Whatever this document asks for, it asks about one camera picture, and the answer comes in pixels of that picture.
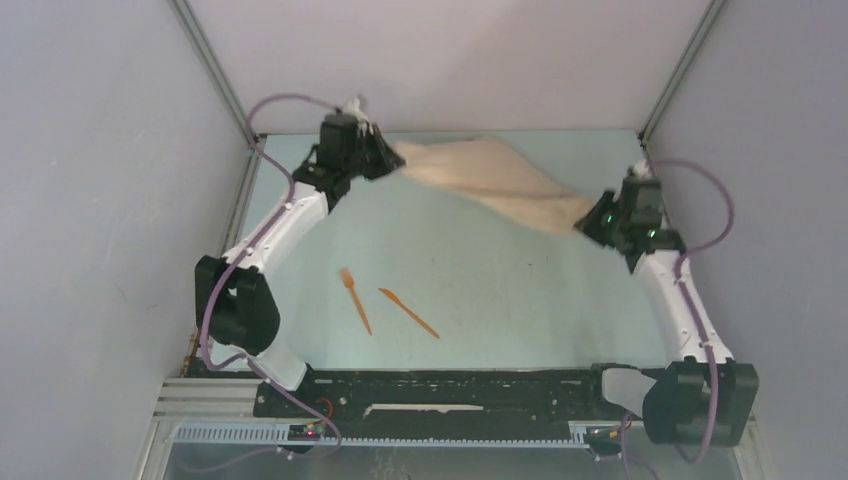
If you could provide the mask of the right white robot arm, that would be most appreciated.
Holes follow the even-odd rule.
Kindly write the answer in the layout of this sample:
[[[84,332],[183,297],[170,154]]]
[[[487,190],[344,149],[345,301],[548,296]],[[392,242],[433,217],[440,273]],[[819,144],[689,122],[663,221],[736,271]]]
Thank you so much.
[[[653,375],[605,365],[600,379],[583,388],[581,402],[596,418],[622,407],[642,419],[655,444],[735,447],[759,389],[758,373],[721,340],[694,284],[685,243],[663,220],[660,180],[629,172],[577,225],[625,260],[648,297],[668,362]]]

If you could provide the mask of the beige cloth napkin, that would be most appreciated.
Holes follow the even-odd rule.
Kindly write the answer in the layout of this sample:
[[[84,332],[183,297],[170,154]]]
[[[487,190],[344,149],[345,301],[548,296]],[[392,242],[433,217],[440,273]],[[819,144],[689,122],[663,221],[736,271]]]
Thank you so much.
[[[511,221],[551,234],[571,234],[595,201],[569,190],[494,137],[417,144],[398,141],[401,173],[428,187],[463,196]]]

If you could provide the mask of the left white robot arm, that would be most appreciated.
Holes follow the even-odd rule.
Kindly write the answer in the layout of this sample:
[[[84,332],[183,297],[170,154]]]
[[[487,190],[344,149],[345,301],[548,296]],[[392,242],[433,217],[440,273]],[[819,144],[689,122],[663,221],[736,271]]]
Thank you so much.
[[[280,387],[277,402],[290,415],[312,411],[316,390],[303,381],[308,364],[279,334],[280,311],[268,279],[306,234],[329,216],[355,180],[377,180],[404,164],[365,114],[347,109],[324,117],[318,142],[288,174],[286,192],[260,224],[225,254],[204,256],[195,266],[201,354],[209,355],[211,341],[235,351],[220,364],[209,363],[209,369],[243,360]]]

